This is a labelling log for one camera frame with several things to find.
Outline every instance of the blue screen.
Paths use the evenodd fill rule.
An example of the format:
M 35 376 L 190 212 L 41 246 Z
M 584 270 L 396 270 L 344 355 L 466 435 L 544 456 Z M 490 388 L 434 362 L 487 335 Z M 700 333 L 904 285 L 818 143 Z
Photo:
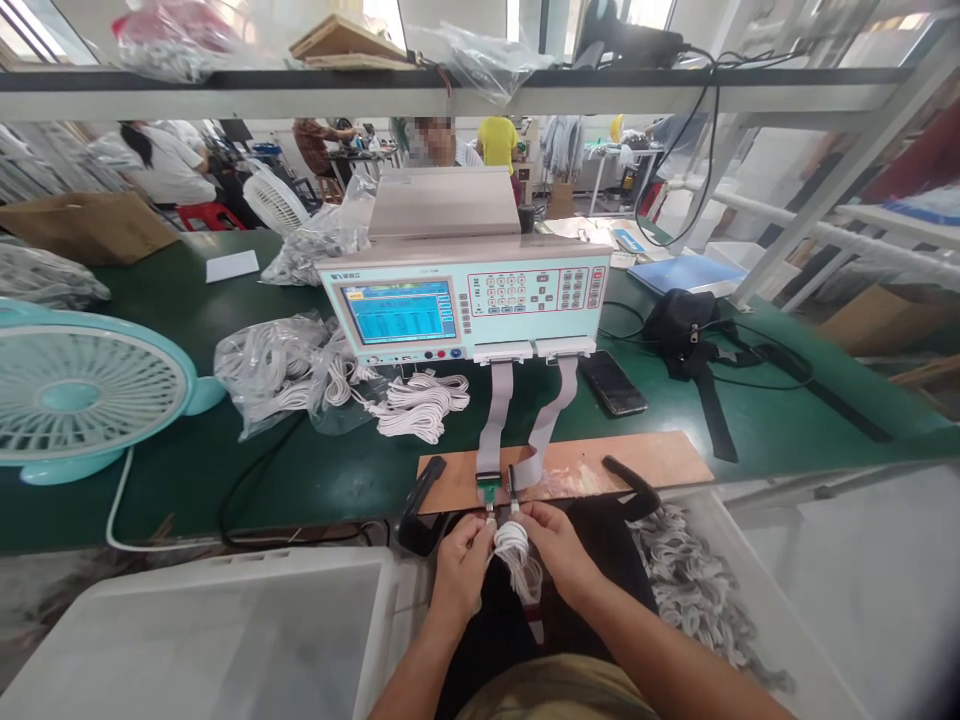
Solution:
M 457 336 L 446 282 L 352 285 L 341 291 L 364 345 Z

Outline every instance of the hand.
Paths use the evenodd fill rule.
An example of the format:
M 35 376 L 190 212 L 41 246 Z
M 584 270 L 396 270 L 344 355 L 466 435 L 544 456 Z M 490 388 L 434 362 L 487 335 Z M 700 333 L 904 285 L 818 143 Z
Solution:
M 605 580 L 600 568 L 583 549 L 577 531 L 563 510 L 532 502 L 523 505 L 510 519 L 523 525 L 540 551 L 557 591 L 574 610 L 584 591 Z
M 465 515 L 440 543 L 428 619 L 456 632 L 458 638 L 480 599 L 496 531 L 496 523 L 487 523 L 486 517 Z

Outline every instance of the gray ribbon cable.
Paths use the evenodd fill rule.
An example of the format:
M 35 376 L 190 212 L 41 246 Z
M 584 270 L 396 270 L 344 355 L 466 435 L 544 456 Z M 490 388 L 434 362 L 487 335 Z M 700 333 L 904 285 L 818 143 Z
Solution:
M 560 394 L 553 402 L 543 406 L 537 415 L 537 421 L 533 424 L 533 432 L 527 440 L 527 444 L 533 448 L 533 455 L 513 467 L 516 490 L 525 490 L 540 482 L 540 476 L 543 475 L 543 458 L 550 444 L 550 438 L 553 436 L 553 426 L 557 424 L 557 416 L 577 394 L 577 360 L 576 355 L 557 358 L 557 365 L 560 366 Z
M 480 447 L 477 448 L 477 474 L 500 474 L 500 433 L 507 422 L 510 399 L 513 397 L 513 361 L 491 362 L 490 377 L 492 392 L 490 414 L 487 424 L 480 433 Z

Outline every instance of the wooden board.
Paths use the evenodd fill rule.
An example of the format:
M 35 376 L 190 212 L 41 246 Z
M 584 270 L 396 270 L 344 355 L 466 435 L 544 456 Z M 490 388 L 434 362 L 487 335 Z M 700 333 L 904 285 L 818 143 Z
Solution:
M 406 53 L 396 45 L 336 13 L 328 15 L 322 23 L 290 46 L 290 54 L 297 60 L 348 53 L 366 53 L 395 60 L 407 59 Z
M 500 468 L 507 477 L 507 466 L 530 453 L 526 446 L 503 448 Z M 713 473 L 703 462 L 682 430 L 640 435 L 571 440 L 552 443 L 547 448 L 543 478 L 520 493 L 520 500 L 558 500 L 561 498 L 623 492 L 630 487 L 609 473 L 600 461 L 613 455 L 636 471 L 655 488 L 692 485 L 713 481 Z M 432 455 L 423 455 L 419 475 Z M 480 507 L 477 498 L 477 451 L 446 453 L 446 470 L 430 489 L 420 507 L 421 515 Z M 498 504 L 507 504 L 506 492 L 498 493 Z

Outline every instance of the yellow shirt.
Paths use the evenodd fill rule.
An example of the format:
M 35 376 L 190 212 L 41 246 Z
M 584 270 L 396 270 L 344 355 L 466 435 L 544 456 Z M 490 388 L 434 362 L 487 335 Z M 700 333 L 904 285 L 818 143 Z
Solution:
M 483 145 L 484 165 L 506 165 L 513 175 L 513 149 L 520 142 L 520 136 L 509 118 L 484 118 L 477 130 L 477 140 Z

